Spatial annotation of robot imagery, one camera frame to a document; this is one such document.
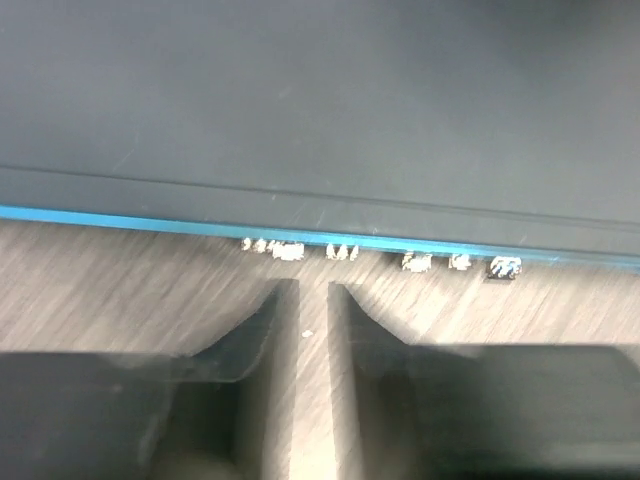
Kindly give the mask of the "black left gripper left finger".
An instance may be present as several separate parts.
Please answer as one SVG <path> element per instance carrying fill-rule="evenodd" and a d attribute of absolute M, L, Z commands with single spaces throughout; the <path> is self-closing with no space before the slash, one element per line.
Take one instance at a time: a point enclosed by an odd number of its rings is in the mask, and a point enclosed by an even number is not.
<path fill-rule="evenodd" d="M 5 479 L 272 479 L 273 397 L 299 284 L 191 354 L 5 351 Z"/>

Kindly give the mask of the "dark network switch box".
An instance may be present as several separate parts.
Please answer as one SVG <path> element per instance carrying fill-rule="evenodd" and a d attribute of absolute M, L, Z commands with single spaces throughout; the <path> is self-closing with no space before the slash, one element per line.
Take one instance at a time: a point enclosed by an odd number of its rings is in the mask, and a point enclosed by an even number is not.
<path fill-rule="evenodd" d="M 635 1 L 5 1 L 1 214 L 639 265 Z"/>

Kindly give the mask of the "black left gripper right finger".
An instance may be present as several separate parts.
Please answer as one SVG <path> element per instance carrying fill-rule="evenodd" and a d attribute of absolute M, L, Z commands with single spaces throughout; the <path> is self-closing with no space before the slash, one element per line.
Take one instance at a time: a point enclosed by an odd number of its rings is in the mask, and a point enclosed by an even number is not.
<path fill-rule="evenodd" d="M 613 345 L 409 344 L 328 290 L 364 479 L 635 479 L 639 367 Z"/>

